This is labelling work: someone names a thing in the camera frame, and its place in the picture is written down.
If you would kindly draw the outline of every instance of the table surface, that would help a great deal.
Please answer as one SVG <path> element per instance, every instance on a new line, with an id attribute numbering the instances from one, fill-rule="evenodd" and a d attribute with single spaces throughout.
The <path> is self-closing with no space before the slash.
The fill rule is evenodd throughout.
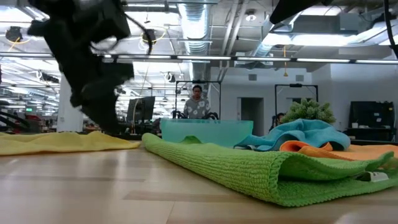
<path id="1" fill-rule="evenodd" d="M 301 208 L 233 192 L 144 149 L 0 157 L 4 224 L 398 223 L 398 188 Z"/>

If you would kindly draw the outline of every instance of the doorway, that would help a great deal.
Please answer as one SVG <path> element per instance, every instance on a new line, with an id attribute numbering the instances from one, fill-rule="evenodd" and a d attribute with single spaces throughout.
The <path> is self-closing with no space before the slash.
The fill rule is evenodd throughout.
<path id="1" fill-rule="evenodd" d="M 240 105 L 240 119 L 253 121 L 253 132 L 255 136 L 263 136 L 264 132 L 264 99 L 263 98 L 238 98 Z"/>

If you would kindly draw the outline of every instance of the potted plant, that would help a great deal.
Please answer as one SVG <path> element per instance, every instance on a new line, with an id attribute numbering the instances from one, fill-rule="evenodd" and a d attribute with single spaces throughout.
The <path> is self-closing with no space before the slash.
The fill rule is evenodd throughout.
<path id="1" fill-rule="evenodd" d="M 333 124 L 336 121 L 329 103 L 321 106 L 315 100 L 307 101 L 305 98 L 301 99 L 301 103 L 293 102 L 289 112 L 282 118 L 282 122 L 288 123 L 300 118 L 318 119 L 329 124 Z"/>

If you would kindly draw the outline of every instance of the pillar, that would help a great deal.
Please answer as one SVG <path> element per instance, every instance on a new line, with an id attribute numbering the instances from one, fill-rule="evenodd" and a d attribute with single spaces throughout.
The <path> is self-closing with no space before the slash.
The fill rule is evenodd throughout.
<path id="1" fill-rule="evenodd" d="M 70 104 L 70 96 L 72 91 L 70 85 L 62 75 L 60 102 L 58 105 L 57 132 L 60 131 L 83 131 L 83 113 L 79 108 L 74 108 Z"/>

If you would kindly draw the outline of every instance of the plastic container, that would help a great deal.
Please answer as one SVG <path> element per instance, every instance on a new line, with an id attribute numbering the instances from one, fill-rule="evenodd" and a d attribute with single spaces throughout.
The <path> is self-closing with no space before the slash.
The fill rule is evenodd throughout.
<path id="1" fill-rule="evenodd" d="M 160 128 L 166 141 L 181 142 L 186 136 L 195 136 L 202 143 L 233 147 L 252 134 L 253 121 L 162 119 Z"/>

